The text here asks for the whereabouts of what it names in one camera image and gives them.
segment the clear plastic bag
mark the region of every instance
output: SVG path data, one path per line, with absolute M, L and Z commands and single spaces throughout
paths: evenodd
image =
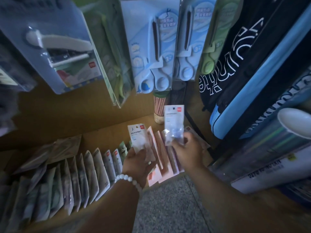
M 184 144 L 184 105 L 166 105 L 164 107 L 165 145 L 170 146 L 173 140 Z

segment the pencil jar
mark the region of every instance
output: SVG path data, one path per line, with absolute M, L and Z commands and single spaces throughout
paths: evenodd
M 169 91 L 154 92 L 153 100 L 155 104 L 155 122 L 164 124 L 164 106 L 169 104 Z

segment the deli logo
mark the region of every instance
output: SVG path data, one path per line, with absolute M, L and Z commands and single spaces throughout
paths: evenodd
M 90 63 L 89 63 L 89 66 L 90 66 L 90 68 L 94 68 L 94 67 L 96 67 L 96 64 L 95 64 L 95 62 L 93 61 L 93 62 L 90 62 Z

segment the granite floor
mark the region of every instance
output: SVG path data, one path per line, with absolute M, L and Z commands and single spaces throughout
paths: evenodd
M 73 233 L 83 222 L 78 221 L 51 232 Z M 140 199 L 133 233 L 151 232 L 217 232 L 188 176 L 151 189 Z

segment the bracelet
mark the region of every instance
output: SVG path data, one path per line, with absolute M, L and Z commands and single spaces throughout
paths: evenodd
M 136 189 L 138 190 L 139 196 L 140 197 L 142 196 L 142 188 L 140 187 L 140 184 L 136 180 L 133 180 L 132 177 L 130 177 L 128 175 L 120 174 L 120 175 L 117 175 L 117 177 L 115 179 L 115 183 L 118 180 L 127 180 L 127 181 L 131 182 L 136 187 Z

